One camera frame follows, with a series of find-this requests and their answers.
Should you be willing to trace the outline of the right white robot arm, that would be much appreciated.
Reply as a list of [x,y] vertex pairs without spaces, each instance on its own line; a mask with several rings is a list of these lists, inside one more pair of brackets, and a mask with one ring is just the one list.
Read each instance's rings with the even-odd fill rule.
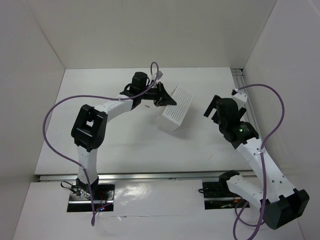
[[218,125],[220,133],[232,147],[241,154],[262,182],[258,187],[244,179],[235,170],[219,176],[224,191],[234,193],[263,213],[263,222],[276,230],[301,217],[310,200],[304,189],[297,189],[278,168],[262,139],[252,124],[242,121],[246,109],[238,104],[247,102],[243,92],[234,93],[231,98],[215,95],[204,113]]

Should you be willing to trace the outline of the white perforated plastic box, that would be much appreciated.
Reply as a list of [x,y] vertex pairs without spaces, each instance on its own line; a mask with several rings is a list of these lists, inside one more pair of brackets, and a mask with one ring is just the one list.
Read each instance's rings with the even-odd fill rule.
[[170,96],[176,105],[164,107],[156,119],[157,125],[167,133],[175,131],[182,125],[194,99],[194,95],[181,85],[177,85]]

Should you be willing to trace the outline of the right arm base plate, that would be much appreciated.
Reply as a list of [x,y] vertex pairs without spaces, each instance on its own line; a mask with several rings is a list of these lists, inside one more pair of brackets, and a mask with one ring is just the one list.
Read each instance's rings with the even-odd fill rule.
[[203,182],[202,188],[198,190],[203,195],[205,200],[218,200],[218,199],[243,199],[240,195],[233,193],[229,190],[226,184],[214,182]]

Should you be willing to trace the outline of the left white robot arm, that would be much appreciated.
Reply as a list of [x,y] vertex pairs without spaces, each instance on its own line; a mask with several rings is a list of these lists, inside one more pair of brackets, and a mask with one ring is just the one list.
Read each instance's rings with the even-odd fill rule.
[[98,148],[105,139],[107,123],[123,113],[132,111],[142,100],[153,101],[156,107],[177,104],[161,82],[148,86],[148,81],[146,73],[136,72],[131,83],[114,100],[97,106],[84,104],[80,108],[71,136],[77,146],[78,161],[81,164],[76,185],[87,194],[94,196],[98,189],[97,155]]

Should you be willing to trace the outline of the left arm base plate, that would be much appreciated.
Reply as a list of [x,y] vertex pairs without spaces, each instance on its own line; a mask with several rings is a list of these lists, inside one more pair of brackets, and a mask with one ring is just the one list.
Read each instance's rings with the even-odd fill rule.
[[[76,185],[71,187],[74,192],[70,192],[69,201],[71,202],[90,202],[90,194],[85,192]],[[114,200],[115,185],[114,184],[99,184],[93,193],[93,200],[95,204],[107,203]]]

